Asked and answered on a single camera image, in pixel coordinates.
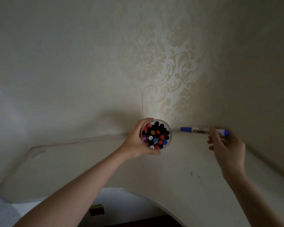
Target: wallpaper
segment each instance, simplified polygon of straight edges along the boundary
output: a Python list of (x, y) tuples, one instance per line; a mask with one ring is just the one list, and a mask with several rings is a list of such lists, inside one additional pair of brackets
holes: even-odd
[(149, 116), (284, 173), (284, 0), (0, 0), (0, 84), (36, 146)]

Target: transparent container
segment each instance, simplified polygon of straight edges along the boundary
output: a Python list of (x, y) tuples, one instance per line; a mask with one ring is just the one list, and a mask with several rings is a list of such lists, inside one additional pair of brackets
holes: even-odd
[(151, 149), (165, 149), (170, 144), (172, 137), (173, 133), (170, 126), (160, 119), (148, 121), (140, 132), (141, 141)]

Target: blue marker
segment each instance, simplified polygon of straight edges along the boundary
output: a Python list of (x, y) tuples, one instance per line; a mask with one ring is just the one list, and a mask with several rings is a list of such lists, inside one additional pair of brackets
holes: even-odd
[[(193, 132), (193, 133), (209, 134), (209, 129), (208, 128), (199, 129), (197, 127), (181, 127), (180, 131), (190, 132), (190, 133)], [(223, 137), (229, 136), (229, 130), (217, 129), (217, 131)]]

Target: person's right hand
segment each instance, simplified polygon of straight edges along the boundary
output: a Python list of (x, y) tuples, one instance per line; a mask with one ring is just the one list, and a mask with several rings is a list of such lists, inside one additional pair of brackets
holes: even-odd
[[(220, 137), (216, 129), (227, 129), (230, 135)], [(223, 177), (226, 180), (245, 175), (245, 144), (233, 131), (226, 127), (212, 128), (207, 143), (213, 144), (209, 149), (214, 151), (216, 160), (222, 169)]]

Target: clear plastic cup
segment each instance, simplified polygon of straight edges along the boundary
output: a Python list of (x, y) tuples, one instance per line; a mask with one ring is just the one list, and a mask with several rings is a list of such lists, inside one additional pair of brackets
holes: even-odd
[[(159, 128), (155, 125), (155, 122), (159, 122)], [(158, 150), (162, 150), (166, 148), (171, 142), (172, 137), (173, 137), (173, 134), (172, 134), (170, 126), (167, 124), (167, 122), (160, 120), (160, 119), (153, 119), (151, 121), (148, 121), (147, 123), (144, 124), (140, 132), (141, 141), (143, 142), (145, 146), (151, 149), (158, 148), (156, 146), (159, 146)], [(152, 142), (156, 141), (156, 138), (158, 138), (158, 142), (154, 143), (153, 145), (150, 145)]]

